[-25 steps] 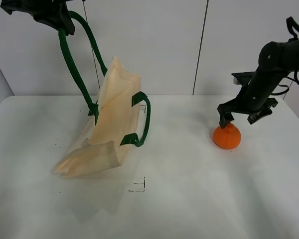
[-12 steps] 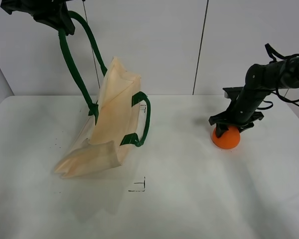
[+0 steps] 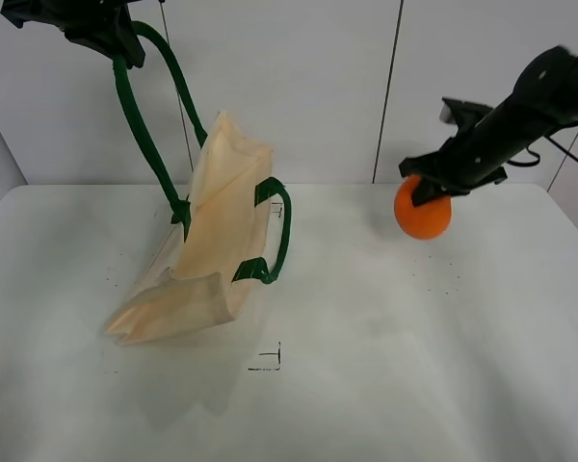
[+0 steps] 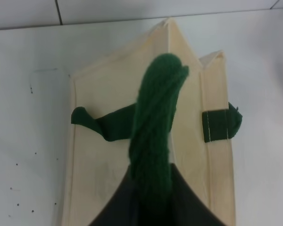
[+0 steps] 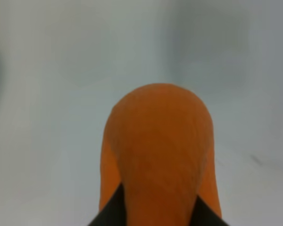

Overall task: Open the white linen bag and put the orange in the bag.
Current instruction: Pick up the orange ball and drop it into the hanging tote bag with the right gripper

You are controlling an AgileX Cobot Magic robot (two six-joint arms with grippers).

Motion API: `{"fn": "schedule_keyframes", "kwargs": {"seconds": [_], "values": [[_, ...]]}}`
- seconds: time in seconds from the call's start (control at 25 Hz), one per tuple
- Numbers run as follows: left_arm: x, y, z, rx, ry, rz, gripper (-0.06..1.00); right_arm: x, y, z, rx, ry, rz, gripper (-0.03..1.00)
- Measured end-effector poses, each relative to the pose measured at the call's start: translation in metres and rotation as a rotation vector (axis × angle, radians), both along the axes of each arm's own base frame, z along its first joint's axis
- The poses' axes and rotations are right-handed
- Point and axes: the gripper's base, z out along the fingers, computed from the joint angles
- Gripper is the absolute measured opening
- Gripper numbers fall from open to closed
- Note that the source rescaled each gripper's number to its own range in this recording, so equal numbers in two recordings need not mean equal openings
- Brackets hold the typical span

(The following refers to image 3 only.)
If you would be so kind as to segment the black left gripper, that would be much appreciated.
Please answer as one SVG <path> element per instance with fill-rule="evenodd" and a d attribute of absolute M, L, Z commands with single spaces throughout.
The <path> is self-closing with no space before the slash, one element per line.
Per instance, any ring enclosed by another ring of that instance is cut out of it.
<path fill-rule="evenodd" d="M 18 29 L 27 22 L 49 24 L 73 43 L 121 56 L 128 68 L 141 68 L 145 52 L 134 22 L 121 13 L 124 6 L 124 1 L 13 0 L 4 1 L 0 13 Z"/>

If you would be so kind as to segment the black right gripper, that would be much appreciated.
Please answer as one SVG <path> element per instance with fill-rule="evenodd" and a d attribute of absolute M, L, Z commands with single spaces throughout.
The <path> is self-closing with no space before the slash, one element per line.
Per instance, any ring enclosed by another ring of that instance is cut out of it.
<path fill-rule="evenodd" d="M 443 97 L 442 102 L 439 118 L 444 123 L 455 124 L 457 133 L 437 152 L 406 157 L 399 164 L 402 177 L 438 175 L 434 182 L 418 179 L 410 195 L 414 207 L 446 195 L 468 195 L 482 186 L 498 185 L 507 179 L 501 154 L 496 153 L 497 148 L 488 147 L 494 142 L 495 125 L 502 120 L 507 100 L 496 107 L 451 97 Z"/>

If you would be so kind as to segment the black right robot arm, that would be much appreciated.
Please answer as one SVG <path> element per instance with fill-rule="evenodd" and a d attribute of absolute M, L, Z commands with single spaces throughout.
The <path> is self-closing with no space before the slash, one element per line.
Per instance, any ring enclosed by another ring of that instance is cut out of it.
<path fill-rule="evenodd" d="M 445 97 L 441 119 L 457 133 L 429 154 L 407 157 L 404 178 L 418 178 L 410 195 L 420 207 L 467 195 L 507 179 L 504 164 L 532 143 L 578 126 L 578 56 L 556 46 L 532 60 L 497 107 Z"/>

